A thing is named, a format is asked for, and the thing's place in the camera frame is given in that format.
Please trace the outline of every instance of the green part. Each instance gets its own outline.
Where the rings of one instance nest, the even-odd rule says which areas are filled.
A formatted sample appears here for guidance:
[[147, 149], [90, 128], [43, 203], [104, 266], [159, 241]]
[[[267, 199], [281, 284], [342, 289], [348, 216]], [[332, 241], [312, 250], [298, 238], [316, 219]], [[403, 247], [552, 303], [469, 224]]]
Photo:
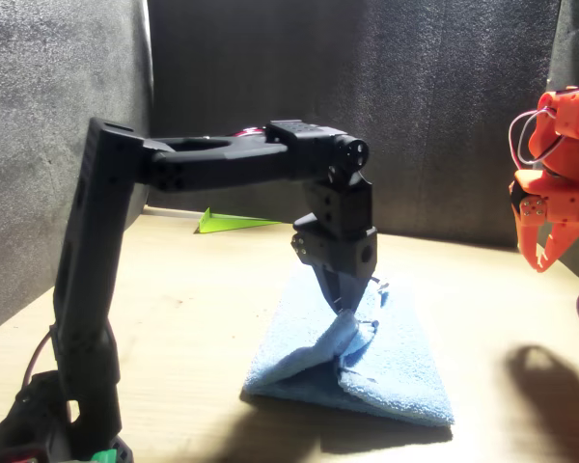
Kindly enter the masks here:
[[240, 217], [238, 215], [213, 214], [210, 208], [204, 212], [200, 219], [200, 233], [223, 232], [225, 230], [248, 229], [264, 225], [275, 225], [281, 222], [273, 222], [265, 219]]
[[97, 461], [98, 463], [116, 463], [116, 449], [99, 451], [93, 455], [90, 461]]

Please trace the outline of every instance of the table surface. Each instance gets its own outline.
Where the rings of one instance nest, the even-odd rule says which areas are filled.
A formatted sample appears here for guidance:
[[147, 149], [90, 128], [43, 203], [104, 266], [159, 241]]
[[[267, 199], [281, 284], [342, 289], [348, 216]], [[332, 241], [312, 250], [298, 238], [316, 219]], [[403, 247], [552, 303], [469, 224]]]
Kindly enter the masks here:
[[[291, 226], [196, 227], [192, 214], [147, 209], [124, 235], [110, 319], [137, 461], [579, 462], [579, 279], [563, 265], [539, 275], [512, 251], [378, 237], [376, 274], [416, 287], [449, 431], [241, 400], [296, 265]], [[51, 292], [0, 327], [0, 421], [53, 321]], [[54, 366], [47, 347], [37, 371]]]

